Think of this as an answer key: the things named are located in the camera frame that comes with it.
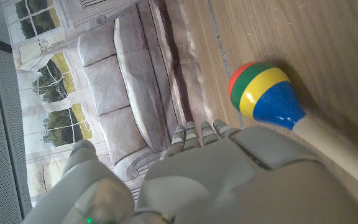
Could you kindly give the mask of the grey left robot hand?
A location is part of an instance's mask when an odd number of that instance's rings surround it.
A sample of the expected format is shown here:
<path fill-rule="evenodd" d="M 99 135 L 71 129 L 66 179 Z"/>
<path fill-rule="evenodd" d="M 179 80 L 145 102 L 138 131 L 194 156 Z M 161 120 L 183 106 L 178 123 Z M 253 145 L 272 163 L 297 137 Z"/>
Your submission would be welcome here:
<path fill-rule="evenodd" d="M 133 197 L 77 142 L 25 223 L 358 223 L 358 201 L 306 147 L 263 127 L 179 126 Z"/>

